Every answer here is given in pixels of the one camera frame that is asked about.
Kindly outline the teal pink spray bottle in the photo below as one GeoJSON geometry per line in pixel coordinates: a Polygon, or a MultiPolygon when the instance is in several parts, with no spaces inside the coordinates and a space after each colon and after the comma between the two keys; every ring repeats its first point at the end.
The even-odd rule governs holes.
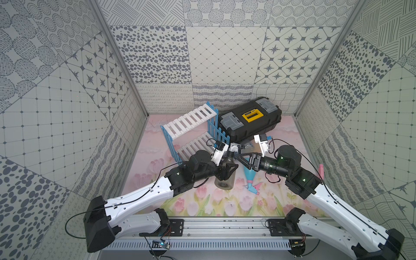
{"type": "Polygon", "coordinates": [[[254,183],[256,172],[252,169],[248,169],[246,166],[244,167],[244,174],[247,181],[246,188],[248,191],[254,193],[255,195],[260,194],[260,188],[263,182],[254,183]]]}

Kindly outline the blue white slatted shelf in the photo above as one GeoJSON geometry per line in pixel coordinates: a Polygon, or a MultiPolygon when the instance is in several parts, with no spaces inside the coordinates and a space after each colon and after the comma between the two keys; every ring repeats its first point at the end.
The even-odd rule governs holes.
{"type": "Polygon", "coordinates": [[[214,152],[214,144],[230,144],[230,137],[219,126],[219,110],[206,102],[194,110],[161,125],[171,157],[179,163],[198,150],[214,152]]]}

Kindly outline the dark smoky spray bottle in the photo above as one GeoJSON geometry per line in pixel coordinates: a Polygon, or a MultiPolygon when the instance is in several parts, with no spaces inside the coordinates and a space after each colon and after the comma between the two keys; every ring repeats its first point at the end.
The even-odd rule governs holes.
{"type": "Polygon", "coordinates": [[[238,165],[235,163],[235,155],[239,153],[239,145],[228,145],[221,141],[214,144],[214,153],[211,161],[218,167],[218,176],[214,184],[222,190],[231,190],[234,187],[235,171],[238,165]]]}

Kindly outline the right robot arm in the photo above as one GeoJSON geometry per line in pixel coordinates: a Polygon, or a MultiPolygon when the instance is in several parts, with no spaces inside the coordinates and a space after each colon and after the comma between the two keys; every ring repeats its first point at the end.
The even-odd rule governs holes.
{"type": "Polygon", "coordinates": [[[302,155],[295,147],[281,146],[275,158],[261,153],[243,153],[235,158],[249,170],[284,177],[292,193],[323,210],[341,226],[336,228],[293,208],[286,220],[302,233],[318,238],[353,260],[397,260],[402,256],[404,235],[365,217],[331,191],[319,175],[302,168],[302,155]]]}

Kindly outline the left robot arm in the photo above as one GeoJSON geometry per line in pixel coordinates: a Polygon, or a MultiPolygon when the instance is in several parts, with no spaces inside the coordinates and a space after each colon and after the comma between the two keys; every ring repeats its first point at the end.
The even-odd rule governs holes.
{"type": "Polygon", "coordinates": [[[201,180],[211,177],[229,179],[238,169],[234,156],[234,152],[216,151],[212,156],[207,151],[199,150],[188,161],[173,164],[163,177],[158,177],[147,186],[116,198],[93,198],[83,217],[87,252],[100,251],[128,233],[164,235],[170,221],[163,209],[155,209],[138,224],[128,223],[128,218],[195,188],[195,183],[201,180]]]}

